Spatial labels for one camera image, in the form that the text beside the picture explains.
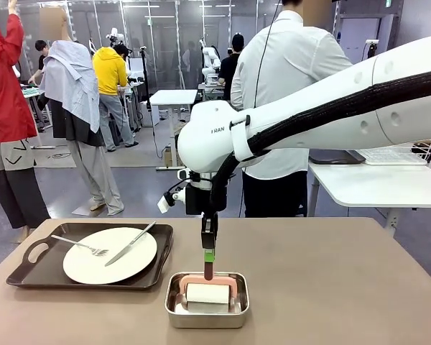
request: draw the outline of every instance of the white dish rack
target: white dish rack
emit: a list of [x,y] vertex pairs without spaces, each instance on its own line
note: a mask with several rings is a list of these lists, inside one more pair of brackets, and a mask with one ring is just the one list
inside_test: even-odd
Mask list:
[[426,165],[431,156],[431,140],[356,151],[369,165]]

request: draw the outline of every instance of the green tape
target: green tape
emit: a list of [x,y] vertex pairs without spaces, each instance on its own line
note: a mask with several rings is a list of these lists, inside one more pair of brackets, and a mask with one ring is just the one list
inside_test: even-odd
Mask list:
[[216,251],[214,249],[205,249],[204,262],[214,262],[216,260]]

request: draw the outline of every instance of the red jacket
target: red jacket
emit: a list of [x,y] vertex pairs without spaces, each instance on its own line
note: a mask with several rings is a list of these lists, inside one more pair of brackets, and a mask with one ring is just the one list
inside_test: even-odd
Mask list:
[[6,25],[6,37],[0,33],[0,142],[13,142],[35,137],[34,120],[22,94],[13,65],[21,55],[22,29],[19,17],[11,14]]

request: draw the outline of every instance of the metal container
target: metal container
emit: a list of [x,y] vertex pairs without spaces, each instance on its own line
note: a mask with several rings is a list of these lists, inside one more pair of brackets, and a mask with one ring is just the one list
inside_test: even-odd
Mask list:
[[232,299],[233,313],[191,313],[185,308],[185,298],[180,294],[179,283],[186,275],[203,275],[202,272],[179,272],[174,274],[167,287],[164,307],[175,328],[240,328],[249,311],[249,294],[246,278],[236,272],[215,272],[219,277],[232,277],[238,286],[238,296]]

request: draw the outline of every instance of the yellow hoodie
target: yellow hoodie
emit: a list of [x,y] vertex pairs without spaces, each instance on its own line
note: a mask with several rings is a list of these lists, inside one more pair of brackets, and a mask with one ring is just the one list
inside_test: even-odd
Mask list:
[[113,48],[103,47],[93,57],[93,67],[98,77],[99,93],[103,95],[117,94],[116,87],[126,86],[126,64]]

